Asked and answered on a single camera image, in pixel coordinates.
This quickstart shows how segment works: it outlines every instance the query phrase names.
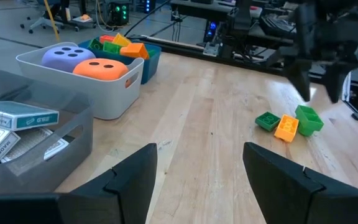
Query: yellow lego brick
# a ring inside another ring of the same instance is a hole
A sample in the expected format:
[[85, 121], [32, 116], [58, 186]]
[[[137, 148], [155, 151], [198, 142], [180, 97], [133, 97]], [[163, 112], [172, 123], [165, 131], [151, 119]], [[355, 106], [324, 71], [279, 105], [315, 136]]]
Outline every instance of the yellow lego brick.
[[298, 129], [299, 120], [289, 115], [283, 115], [280, 123], [277, 126], [274, 136], [286, 142], [292, 142], [295, 138], [296, 130]]
[[126, 37], [124, 37], [121, 34], [117, 34], [112, 42], [114, 44], [120, 45], [121, 47], [126, 47], [131, 43], [130, 40], [128, 40]]

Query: wooden tabletop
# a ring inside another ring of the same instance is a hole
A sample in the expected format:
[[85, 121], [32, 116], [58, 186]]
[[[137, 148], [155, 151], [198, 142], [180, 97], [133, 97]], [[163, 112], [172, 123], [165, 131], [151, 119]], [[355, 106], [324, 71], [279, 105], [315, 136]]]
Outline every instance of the wooden tabletop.
[[[304, 103], [283, 77], [162, 54], [156, 76], [114, 121], [94, 121], [92, 154], [58, 188], [68, 192], [149, 142], [158, 147], [147, 223], [265, 223], [242, 162], [251, 141], [358, 188], [358, 121], [332, 105], [321, 85]], [[292, 143], [255, 124], [266, 111], [295, 115], [313, 107], [323, 129]]]

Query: office chair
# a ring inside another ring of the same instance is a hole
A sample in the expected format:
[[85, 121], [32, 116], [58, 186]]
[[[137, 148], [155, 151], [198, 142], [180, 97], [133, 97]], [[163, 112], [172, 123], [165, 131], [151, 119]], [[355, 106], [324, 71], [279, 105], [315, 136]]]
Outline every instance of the office chair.
[[[45, 13], [45, 11], [47, 10], [44, 4], [44, 0], [21, 0], [22, 4], [25, 4], [27, 6], [33, 7], [35, 8], [37, 11], [42, 12], [42, 15], [40, 18], [38, 18], [31, 26], [29, 29], [29, 33], [32, 34], [33, 33], [33, 29], [38, 27], [38, 26], [42, 26], [42, 28], [46, 29], [47, 26], [52, 27], [52, 22], [51, 20], [48, 18], [48, 14]], [[56, 4], [61, 4], [61, 0], [48, 0], [48, 3], [50, 6], [56, 5]], [[64, 24], [62, 22], [57, 22], [55, 20], [55, 25], [57, 28], [57, 32], [59, 33], [59, 28], [64, 29]], [[22, 29], [24, 29], [24, 24], [20, 24], [20, 27]]]

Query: orange lego brick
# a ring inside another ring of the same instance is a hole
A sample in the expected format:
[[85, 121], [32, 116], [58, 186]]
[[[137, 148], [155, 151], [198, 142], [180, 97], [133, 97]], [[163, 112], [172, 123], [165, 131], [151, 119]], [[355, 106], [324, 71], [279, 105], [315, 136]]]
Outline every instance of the orange lego brick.
[[286, 142], [292, 142], [295, 138], [296, 130], [298, 129], [299, 120], [289, 115], [283, 115], [280, 123], [277, 126], [274, 136]]
[[130, 40], [128, 40], [126, 37], [124, 37], [121, 34], [117, 34], [112, 42], [114, 44], [120, 45], [121, 47], [126, 47], [131, 43]]
[[104, 44], [105, 41], [107, 42], [113, 42], [115, 37], [110, 36], [110, 35], [102, 35], [99, 37], [99, 42], [101, 42], [102, 44]]
[[127, 57], [149, 59], [149, 53], [143, 43], [130, 43], [127, 47], [121, 47], [119, 54]]

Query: white plastic bin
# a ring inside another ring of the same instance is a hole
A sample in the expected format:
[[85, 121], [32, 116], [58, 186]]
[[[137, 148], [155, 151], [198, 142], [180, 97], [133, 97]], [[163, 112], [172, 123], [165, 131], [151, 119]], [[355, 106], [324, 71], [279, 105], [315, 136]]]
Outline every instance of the white plastic bin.
[[[63, 42], [18, 55], [16, 60], [23, 76], [86, 93], [94, 101], [94, 116], [100, 119], [120, 117], [138, 99], [144, 59], [135, 59], [127, 65], [128, 73], [113, 81], [97, 80], [41, 65], [46, 51], [63, 46], [77, 47], [74, 43]], [[128, 79], [131, 79], [132, 84], [126, 88], [125, 83]]]

